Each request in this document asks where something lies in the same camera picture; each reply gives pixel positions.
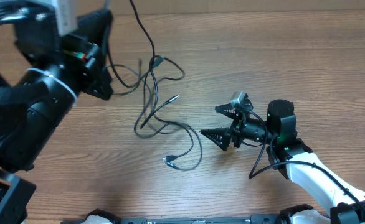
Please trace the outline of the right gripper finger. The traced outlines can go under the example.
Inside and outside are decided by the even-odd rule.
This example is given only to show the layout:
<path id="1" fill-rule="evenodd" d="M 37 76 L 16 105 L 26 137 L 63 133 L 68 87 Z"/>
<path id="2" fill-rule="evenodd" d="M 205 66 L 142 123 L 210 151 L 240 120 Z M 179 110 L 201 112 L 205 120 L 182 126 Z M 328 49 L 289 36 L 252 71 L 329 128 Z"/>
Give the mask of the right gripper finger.
<path id="1" fill-rule="evenodd" d="M 239 105 L 233 106 L 230 103 L 225 105 L 219 105 L 215 107 L 215 111 L 233 120 L 238 120 L 242 117 Z"/>
<path id="2" fill-rule="evenodd" d="M 228 128 L 202 129 L 201 134 L 210 139 L 223 151 L 226 151 L 229 147 L 232 136 Z"/>

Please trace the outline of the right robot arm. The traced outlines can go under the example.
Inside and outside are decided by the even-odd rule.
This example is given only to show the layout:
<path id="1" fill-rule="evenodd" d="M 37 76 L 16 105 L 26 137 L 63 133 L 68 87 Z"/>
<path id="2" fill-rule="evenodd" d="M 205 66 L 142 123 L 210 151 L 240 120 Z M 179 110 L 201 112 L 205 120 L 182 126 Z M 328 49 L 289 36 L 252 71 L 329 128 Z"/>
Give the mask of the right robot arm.
<path id="1" fill-rule="evenodd" d="M 238 148 L 244 140 L 259 142 L 261 152 L 267 153 L 269 165 L 260 170 L 252 169 L 249 178 L 269 169 L 277 170 L 311 195 L 326 212 L 322 216 L 309 205 L 299 205 L 281 211 L 280 223 L 365 223 L 365 192 L 327 168 L 298 137 L 292 102 L 271 101 L 266 119 L 254 113 L 248 99 L 216 106 L 215 110 L 231 118 L 232 124 L 228 128 L 203 129 L 203 136 L 222 150 L 230 144 Z"/>

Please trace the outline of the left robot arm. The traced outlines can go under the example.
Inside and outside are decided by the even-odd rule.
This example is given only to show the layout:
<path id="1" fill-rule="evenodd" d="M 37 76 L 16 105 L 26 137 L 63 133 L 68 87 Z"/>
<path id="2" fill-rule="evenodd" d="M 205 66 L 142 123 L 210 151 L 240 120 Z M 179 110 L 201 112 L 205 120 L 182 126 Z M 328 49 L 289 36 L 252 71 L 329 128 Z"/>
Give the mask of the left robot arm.
<path id="1" fill-rule="evenodd" d="M 57 14 L 48 3 L 0 2 L 0 25 L 12 24 L 15 46 L 29 62 L 16 85 L 0 75 L 0 223 L 22 223 L 36 186 L 29 171 L 81 93 L 108 100 L 111 10 Z"/>

